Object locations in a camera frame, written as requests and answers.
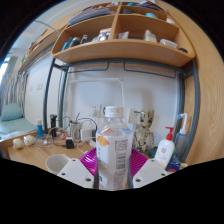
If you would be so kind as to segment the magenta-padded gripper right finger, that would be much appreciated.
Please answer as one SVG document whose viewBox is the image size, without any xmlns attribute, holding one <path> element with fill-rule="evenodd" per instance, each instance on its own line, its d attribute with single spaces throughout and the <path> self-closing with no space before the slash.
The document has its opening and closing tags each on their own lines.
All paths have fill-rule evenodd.
<svg viewBox="0 0 224 224">
<path fill-rule="evenodd" d="M 128 171 L 129 189 L 143 187 L 167 175 L 168 173 L 156 160 L 147 159 L 139 151 L 132 149 Z"/>
</svg>

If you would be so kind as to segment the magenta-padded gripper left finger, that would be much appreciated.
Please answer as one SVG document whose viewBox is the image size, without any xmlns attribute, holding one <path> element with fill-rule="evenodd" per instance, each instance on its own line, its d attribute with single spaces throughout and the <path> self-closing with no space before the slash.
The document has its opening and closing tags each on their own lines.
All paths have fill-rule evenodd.
<svg viewBox="0 0 224 224">
<path fill-rule="evenodd" d="M 59 172 L 59 177 L 84 188 L 98 188 L 96 149 L 86 152 L 79 159 L 72 158 Z"/>
</svg>

